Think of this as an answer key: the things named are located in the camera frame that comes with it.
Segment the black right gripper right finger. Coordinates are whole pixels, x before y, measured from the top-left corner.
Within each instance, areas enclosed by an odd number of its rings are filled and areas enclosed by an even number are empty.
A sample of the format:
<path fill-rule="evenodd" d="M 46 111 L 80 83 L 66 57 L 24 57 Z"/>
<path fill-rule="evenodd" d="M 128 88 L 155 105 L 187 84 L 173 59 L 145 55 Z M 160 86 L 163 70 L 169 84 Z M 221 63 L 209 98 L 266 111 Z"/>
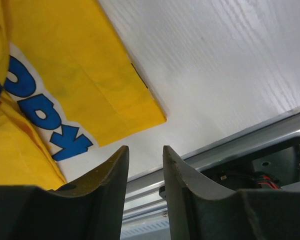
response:
<path fill-rule="evenodd" d="M 300 192 L 226 188 L 163 147 L 173 240 L 300 240 Z"/>

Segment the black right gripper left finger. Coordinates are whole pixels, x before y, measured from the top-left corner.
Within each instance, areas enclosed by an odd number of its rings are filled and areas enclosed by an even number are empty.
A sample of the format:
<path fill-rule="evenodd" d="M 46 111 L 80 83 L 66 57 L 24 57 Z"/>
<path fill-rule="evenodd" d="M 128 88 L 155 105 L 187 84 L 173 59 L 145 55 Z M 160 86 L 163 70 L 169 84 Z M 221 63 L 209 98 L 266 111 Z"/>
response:
<path fill-rule="evenodd" d="M 0 240 L 118 240 L 129 148 L 56 190 L 0 185 Z"/>

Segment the yellow Pikachu placemat cloth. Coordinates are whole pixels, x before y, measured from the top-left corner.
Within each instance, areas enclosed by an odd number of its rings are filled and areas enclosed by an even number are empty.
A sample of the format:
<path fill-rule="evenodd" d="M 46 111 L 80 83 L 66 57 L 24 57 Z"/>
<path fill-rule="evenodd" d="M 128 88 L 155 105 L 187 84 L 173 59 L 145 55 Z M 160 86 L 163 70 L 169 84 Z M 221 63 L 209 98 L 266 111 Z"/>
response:
<path fill-rule="evenodd" d="M 0 185 L 57 189 L 166 117 L 95 0 L 0 0 Z"/>

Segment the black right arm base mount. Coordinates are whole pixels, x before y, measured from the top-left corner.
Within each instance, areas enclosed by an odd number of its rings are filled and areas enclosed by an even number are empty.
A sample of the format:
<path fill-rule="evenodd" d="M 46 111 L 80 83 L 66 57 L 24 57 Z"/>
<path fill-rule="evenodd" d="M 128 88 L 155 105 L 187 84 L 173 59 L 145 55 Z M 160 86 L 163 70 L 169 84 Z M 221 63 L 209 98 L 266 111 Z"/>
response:
<path fill-rule="evenodd" d="M 159 189 L 163 199 L 172 193 L 169 187 L 186 188 L 207 200 L 223 199 L 243 189 L 300 193 L 300 136 L 226 157 L 202 169 L 164 146 L 163 171 L 165 185 Z"/>

